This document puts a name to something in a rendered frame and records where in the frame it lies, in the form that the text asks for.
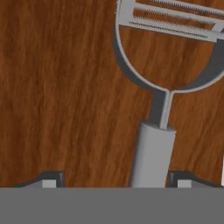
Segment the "grey vegetable peeler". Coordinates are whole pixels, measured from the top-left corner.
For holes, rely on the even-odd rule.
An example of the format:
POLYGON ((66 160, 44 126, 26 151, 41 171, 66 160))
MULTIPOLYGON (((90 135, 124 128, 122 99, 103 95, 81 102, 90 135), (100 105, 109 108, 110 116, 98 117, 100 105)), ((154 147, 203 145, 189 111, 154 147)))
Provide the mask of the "grey vegetable peeler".
POLYGON ((145 3, 116 0, 114 31, 114 51, 120 68, 132 82, 153 93, 149 118, 139 125, 129 185, 133 188, 163 188, 176 138, 176 130, 168 125, 173 96, 198 92, 224 77, 224 10, 181 0, 146 0, 145 3), (135 10, 210 24, 212 28, 207 30, 138 17, 134 14, 135 10), (169 90, 146 80, 132 66, 123 49, 121 26, 210 42, 214 44, 212 55, 195 80, 181 88, 169 90))

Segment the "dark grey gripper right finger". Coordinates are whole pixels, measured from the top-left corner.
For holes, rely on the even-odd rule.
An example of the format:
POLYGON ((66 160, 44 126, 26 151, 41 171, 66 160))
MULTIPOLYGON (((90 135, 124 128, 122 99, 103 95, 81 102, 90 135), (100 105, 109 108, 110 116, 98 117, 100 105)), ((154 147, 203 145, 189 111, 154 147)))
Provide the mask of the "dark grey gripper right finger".
POLYGON ((169 171, 168 179, 168 186, 172 188, 221 188, 221 185, 198 178, 190 171, 169 171))

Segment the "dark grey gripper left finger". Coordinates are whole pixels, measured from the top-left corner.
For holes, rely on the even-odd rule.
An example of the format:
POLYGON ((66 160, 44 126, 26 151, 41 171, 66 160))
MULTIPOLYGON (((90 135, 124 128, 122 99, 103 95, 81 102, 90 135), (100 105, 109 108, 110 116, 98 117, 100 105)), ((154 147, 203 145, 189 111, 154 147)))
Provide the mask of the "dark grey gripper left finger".
POLYGON ((62 188, 65 186, 65 173, 63 171, 42 171, 37 177, 14 185, 15 188, 62 188))

